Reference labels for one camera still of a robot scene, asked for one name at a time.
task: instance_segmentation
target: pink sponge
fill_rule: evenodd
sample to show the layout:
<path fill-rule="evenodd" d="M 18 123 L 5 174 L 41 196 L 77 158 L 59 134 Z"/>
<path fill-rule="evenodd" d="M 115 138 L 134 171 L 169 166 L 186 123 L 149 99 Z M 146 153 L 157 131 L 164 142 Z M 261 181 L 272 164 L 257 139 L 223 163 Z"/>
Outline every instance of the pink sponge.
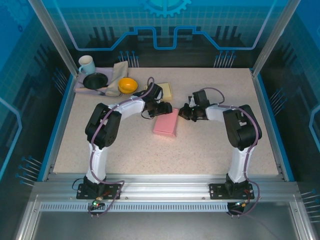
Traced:
<path fill-rule="evenodd" d="M 153 133 L 157 135 L 175 137 L 179 110 L 172 109 L 172 113 L 160 115 L 156 118 Z"/>

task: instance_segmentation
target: black mounting bracket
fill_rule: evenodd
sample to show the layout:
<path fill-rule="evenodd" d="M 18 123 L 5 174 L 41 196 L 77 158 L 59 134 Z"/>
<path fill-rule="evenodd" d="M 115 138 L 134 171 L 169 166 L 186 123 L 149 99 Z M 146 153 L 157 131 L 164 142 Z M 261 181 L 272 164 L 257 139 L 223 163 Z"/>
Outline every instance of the black mounting bracket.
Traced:
<path fill-rule="evenodd" d="M 103 199 L 104 200 L 113 200 L 117 191 L 120 189 L 121 184 L 104 184 L 103 185 Z M 93 191 L 87 185 L 81 183 L 78 186 L 78 191 L 76 193 L 76 199 L 89 199 L 94 200 L 97 197 L 100 197 L 97 192 Z"/>
<path fill-rule="evenodd" d="M 97 197 L 102 197 L 104 200 L 113 200 L 120 189 L 121 184 L 103 184 L 93 183 L 85 176 L 83 183 L 79 184 L 76 193 L 76 199 L 91 199 L 94 200 Z"/>
<path fill-rule="evenodd" d="M 246 190 L 248 190 L 249 194 L 247 195 L 244 190 L 241 192 L 237 192 L 233 196 L 230 196 L 225 183 L 211 183 L 209 184 L 209 194 L 211 200 L 246 200 L 255 199 L 255 193 L 252 187 L 252 184 L 248 183 Z"/>

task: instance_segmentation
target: yellow bowl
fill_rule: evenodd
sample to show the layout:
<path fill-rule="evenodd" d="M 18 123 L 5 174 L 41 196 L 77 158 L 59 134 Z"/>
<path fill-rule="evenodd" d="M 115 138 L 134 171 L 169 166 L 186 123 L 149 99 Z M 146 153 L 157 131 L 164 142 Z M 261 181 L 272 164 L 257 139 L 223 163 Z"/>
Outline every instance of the yellow bowl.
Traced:
<path fill-rule="evenodd" d="M 132 94 L 138 88 L 138 83 L 130 77 L 120 79 L 118 83 L 119 91 L 123 94 Z"/>

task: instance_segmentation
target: white mug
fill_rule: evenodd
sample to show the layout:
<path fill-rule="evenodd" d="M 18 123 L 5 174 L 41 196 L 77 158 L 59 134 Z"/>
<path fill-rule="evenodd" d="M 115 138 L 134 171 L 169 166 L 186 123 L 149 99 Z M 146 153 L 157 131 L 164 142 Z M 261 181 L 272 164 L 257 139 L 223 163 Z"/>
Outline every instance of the white mug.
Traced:
<path fill-rule="evenodd" d="M 96 66 L 94 59 L 90 55 L 84 55 L 79 58 L 79 72 L 82 74 L 94 74 L 96 72 Z"/>

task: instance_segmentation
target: yellow box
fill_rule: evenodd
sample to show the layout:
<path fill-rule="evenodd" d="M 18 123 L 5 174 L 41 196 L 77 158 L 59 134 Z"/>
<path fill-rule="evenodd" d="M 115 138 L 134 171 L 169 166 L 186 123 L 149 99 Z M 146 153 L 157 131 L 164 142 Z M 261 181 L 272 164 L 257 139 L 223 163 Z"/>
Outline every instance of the yellow box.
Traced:
<path fill-rule="evenodd" d="M 165 83 L 156 83 L 159 87 L 163 90 L 163 98 L 161 99 L 161 102 L 170 102 L 172 100 L 172 90 L 171 85 L 169 82 Z"/>

